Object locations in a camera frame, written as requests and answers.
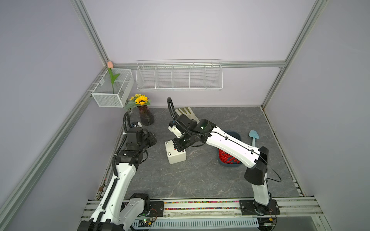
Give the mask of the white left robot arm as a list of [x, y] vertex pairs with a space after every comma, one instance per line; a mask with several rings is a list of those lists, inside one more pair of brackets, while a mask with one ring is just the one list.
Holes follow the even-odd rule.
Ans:
[[143, 162], [143, 154], [157, 139], [152, 132], [139, 127], [130, 128], [126, 138], [126, 147], [113, 156], [113, 176], [102, 201], [90, 219], [79, 224], [79, 231], [126, 231], [139, 215], [150, 211], [147, 193], [135, 193], [127, 205], [122, 205], [128, 186]]

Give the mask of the light blue garden trowel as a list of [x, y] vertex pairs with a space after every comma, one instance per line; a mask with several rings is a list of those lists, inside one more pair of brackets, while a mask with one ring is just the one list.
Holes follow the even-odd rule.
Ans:
[[259, 137], [259, 135], [258, 135], [257, 131], [255, 131], [255, 130], [251, 130], [251, 131], [249, 132], [249, 137], [251, 137], [251, 138], [252, 138], [251, 145], [252, 145], [253, 147], [256, 147], [256, 141], [257, 141], [258, 139], [260, 139], [260, 137]]

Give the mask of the white work glove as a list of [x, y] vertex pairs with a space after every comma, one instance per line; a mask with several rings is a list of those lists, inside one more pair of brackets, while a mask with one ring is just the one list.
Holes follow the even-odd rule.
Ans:
[[179, 116], [185, 115], [189, 119], [196, 121], [197, 123], [199, 122], [199, 119], [197, 118], [197, 116], [194, 114], [193, 110], [190, 107], [180, 107], [177, 108], [175, 111]]

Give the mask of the pink artificial tulip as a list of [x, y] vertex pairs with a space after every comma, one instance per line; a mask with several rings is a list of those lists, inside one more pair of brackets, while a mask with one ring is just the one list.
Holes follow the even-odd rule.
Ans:
[[118, 73], [118, 74], [113, 73], [112, 69], [114, 68], [114, 64], [113, 64], [112, 61], [107, 62], [107, 68], [108, 68], [108, 72], [109, 72], [109, 75], [110, 75], [110, 81], [111, 81], [111, 85], [112, 85], [112, 92], [113, 92], [113, 94], [115, 94], [114, 84], [115, 84], [116, 79], [120, 76], [120, 73]]

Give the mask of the dark purple glass vase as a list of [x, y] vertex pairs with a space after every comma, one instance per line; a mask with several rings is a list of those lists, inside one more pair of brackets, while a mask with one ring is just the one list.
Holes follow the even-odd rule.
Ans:
[[155, 118], [147, 105], [140, 106], [138, 109], [143, 125], [150, 126], [155, 122]]

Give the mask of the dark blue tray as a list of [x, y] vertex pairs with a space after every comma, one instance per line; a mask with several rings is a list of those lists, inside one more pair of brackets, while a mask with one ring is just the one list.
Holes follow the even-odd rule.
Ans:
[[[237, 132], [234, 132], [234, 131], [225, 131], [225, 132], [229, 136], [232, 136], [236, 138], [237, 140], [241, 141], [241, 136]], [[238, 159], [224, 152], [221, 149], [218, 150], [218, 162], [220, 165], [225, 166], [225, 167], [238, 167], [242, 164]]]

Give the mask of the white metal box with screws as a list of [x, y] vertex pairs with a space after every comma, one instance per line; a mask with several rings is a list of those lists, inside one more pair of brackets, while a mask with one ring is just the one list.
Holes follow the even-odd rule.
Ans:
[[169, 161], [169, 164], [176, 164], [182, 161], [186, 161], [186, 151], [183, 150], [181, 152], [178, 152], [174, 148], [173, 141], [166, 141], [165, 142], [165, 148], [166, 148], [166, 155]]

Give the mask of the pile of red sleeves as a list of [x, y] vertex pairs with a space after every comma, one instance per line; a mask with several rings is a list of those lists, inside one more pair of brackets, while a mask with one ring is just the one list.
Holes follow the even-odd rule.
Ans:
[[233, 157], [232, 155], [226, 153], [225, 151], [219, 149], [218, 150], [218, 161], [221, 165], [231, 166], [231, 165], [239, 165], [241, 162]]

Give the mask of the yellow sunflower bouquet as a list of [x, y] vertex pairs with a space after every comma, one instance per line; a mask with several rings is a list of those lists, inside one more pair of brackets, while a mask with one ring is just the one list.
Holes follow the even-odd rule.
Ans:
[[145, 95], [142, 95], [142, 94], [136, 94], [135, 96], [132, 96], [128, 103], [125, 105], [124, 109], [126, 110], [131, 110], [131, 109], [134, 109], [134, 108], [137, 108], [137, 107], [141, 107], [141, 106], [149, 106], [151, 103], [151, 100], [149, 100], [149, 98]]

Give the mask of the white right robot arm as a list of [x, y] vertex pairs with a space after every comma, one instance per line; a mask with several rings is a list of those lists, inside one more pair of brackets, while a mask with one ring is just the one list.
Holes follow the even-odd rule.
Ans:
[[173, 119], [169, 130], [176, 135], [172, 140], [174, 149], [178, 152], [186, 150], [197, 142], [216, 147], [235, 157], [246, 166], [244, 178], [252, 185], [254, 199], [241, 202], [244, 215], [279, 215], [276, 200], [268, 189], [268, 154], [265, 147], [257, 148], [243, 143], [224, 132], [209, 120], [195, 122], [185, 115]]

